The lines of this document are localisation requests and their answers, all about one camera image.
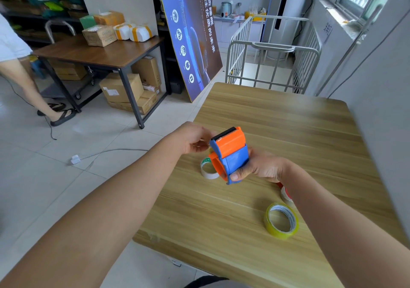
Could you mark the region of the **orange cardboard box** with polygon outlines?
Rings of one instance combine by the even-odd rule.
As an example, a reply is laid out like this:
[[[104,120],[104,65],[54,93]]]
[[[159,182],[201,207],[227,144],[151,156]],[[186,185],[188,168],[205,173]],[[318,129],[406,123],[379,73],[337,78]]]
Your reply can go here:
[[[125,23],[124,15],[118,11],[108,11],[93,15],[97,25],[116,26]]]

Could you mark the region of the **yellow basket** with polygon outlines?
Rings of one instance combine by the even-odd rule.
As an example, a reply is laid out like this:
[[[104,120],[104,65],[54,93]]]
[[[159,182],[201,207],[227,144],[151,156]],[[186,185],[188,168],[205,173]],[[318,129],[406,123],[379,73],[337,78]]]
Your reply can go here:
[[[262,7],[260,10],[257,10],[256,8],[249,9],[248,11],[245,11],[244,13],[244,20],[247,20],[248,18],[252,18],[252,21],[254,22],[260,22],[260,21],[265,21],[267,15],[267,10]]]

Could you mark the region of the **white parcel with yellow tape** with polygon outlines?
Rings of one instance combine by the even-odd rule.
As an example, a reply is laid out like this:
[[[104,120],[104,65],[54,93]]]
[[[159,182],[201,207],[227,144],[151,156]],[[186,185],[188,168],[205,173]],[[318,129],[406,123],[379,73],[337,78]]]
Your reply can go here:
[[[131,26],[130,40],[134,42],[145,42],[153,37],[153,33],[148,26]]]
[[[117,40],[120,40],[120,41],[130,40],[133,27],[135,27],[135,25],[130,24],[130,23],[122,23],[122,24],[113,26]]]

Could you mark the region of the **platform hand cart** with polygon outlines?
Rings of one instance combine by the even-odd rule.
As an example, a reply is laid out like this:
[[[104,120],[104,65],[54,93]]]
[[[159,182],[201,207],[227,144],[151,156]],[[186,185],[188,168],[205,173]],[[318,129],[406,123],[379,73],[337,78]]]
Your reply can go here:
[[[48,20],[45,23],[45,32],[48,35],[48,38],[52,44],[56,43],[56,38],[53,31],[52,31],[52,26],[66,26],[68,27],[71,35],[68,35],[64,38],[60,38],[59,40],[65,40],[71,36],[75,37],[76,31],[72,25],[70,25],[67,21],[64,20]],[[77,82],[81,83],[81,87],[74,92],[74,98],[77,100],[80,100],[81,97],[81,92],[87,87],[87,86],[95,86],[95,77],[97,76],[97,72],[92,70],[89,66],[83,66],[79,63],[68,63],[68,62],[63,62],[61,60],[57,59],[48,59],[49,64],[51,67],[54,69],[54,72],[56,75],[61,79],[62,81],[67,81],[67,82]]]

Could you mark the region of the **large cardboard box with label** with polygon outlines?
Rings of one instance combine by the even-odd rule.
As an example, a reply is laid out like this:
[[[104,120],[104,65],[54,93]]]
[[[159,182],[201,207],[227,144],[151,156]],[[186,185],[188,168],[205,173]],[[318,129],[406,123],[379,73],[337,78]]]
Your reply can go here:
[[[127,74],[131,92],[134,98],[138,100],[144,93],[144,88],[139,74]],[[110,73],[106,78],[101,80],[100,88],[107,100],[112,103],[130,103],[128,95],[126,93],[124,84],[118,73]]]

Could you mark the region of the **person's right forearm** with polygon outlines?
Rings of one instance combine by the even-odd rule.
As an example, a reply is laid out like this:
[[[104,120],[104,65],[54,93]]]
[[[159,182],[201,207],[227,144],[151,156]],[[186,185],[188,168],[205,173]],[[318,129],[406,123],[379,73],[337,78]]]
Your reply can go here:
[[[345,288],[410,288],[410,249],[289,160],[280,182]]]

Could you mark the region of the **flat cardboard box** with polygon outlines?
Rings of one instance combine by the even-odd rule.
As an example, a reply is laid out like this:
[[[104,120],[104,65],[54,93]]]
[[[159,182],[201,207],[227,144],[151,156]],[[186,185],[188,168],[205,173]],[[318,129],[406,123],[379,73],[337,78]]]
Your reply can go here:
[[[158,101],[158,96],[155,92],[144,90],[142,96],[136,100],[136,103],[137,103],[139,112],[142,115],[146,115],[154,107],[157,101]],[[107,104],[114,109],[124,110],[127,112],[133,112],[133,109],[130,103],[107,102]]]

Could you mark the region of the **light wooden table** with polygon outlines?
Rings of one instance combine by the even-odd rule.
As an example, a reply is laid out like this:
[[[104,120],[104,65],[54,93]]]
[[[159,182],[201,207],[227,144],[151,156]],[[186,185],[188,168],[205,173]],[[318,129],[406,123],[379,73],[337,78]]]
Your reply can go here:
[[[340,100],[216,83],[141,160],[176,167],[135,235],[254,287],[410,288],[410,250]]]

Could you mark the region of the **white air conditioner unit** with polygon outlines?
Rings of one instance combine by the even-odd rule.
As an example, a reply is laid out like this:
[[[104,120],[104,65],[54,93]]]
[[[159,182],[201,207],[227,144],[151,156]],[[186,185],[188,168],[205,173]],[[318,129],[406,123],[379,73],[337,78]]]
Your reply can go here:
[[[307,17],[307,0],[269,0],[261,42],[290,46]]]

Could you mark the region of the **green box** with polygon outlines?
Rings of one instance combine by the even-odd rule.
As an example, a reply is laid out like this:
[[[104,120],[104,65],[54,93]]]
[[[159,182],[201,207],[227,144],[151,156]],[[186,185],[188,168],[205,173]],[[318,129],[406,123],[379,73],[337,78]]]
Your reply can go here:
[[[79,19],[79,21],[83,27],[83,30],[86,30],[96,25],[96,21],[93,15],[83,16]]]

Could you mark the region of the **person's left hand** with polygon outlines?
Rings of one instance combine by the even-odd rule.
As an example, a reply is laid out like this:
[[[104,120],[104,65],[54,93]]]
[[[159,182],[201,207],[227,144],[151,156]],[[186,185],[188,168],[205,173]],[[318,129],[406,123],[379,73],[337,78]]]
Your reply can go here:
[[[182,155],[208,150],[210,140],[216,135],[214,130],[187,121],[167,135],[167,141]]]

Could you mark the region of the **orange and blue tape dispenser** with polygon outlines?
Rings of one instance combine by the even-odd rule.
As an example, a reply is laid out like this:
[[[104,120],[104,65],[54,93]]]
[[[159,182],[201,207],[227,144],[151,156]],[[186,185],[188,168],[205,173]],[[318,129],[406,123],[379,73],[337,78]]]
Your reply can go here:
[[[209,146],[212,152],[208,157],[218,175],[227,185],[239,183],[241,180],[232,180],[231,174],[249,161],[246,138],[241,128],[231,127],[212,137]]]

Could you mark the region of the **black sandal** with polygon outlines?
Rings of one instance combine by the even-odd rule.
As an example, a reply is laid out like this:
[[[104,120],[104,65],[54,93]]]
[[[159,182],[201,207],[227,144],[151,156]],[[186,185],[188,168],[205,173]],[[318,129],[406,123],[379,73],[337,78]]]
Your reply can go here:
[[[69,121],[70,119],[74,118],[76,116],[77,112],[75,109],[71,108],[71,109],[65,109],[63,111],[61,111],[59,113],[60,117],[59,119],[55,120],[55,121],[50,121],[50,125],[52,127],[57,127],[60,126],[62,124],[64,124],[65,122]]]
[[[66,104],[64,103],[48,103],[49,107],[55,112],[61,112],[65,109]],[[40,110],[37,111],[38,116],[45,116]]]

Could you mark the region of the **cardboard box on cart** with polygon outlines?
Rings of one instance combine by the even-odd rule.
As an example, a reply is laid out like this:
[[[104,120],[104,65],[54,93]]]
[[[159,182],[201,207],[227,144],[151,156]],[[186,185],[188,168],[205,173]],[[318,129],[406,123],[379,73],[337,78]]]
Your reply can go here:
[[[49,59],[48,62],[61,80],[82,80],[87,75],[85,67],[80,64],[68,63],[54,59]]]

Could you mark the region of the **dark shelf with parcels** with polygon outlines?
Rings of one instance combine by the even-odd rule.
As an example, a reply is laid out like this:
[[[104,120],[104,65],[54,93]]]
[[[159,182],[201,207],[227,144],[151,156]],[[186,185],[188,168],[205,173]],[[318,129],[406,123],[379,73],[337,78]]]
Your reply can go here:
[[[84,0],[0,0],[0,10],[11,27],[34,49],[51,44],[46,32],[49,20],[68,25],[51,25],[55,42],[79,34],[83,30],[80,18],[89,15]]]

